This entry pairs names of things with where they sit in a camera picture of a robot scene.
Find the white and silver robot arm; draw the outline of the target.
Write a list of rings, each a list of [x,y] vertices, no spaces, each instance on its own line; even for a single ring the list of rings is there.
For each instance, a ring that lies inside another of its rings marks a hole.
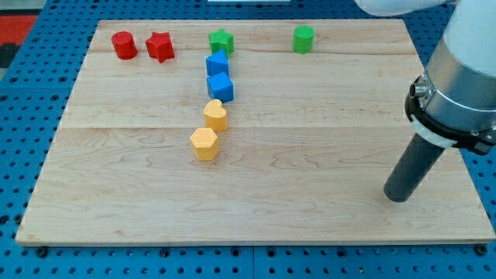
[[[495,145],[495,0],[459,0],[405,113],[418,136],[479,155]]]

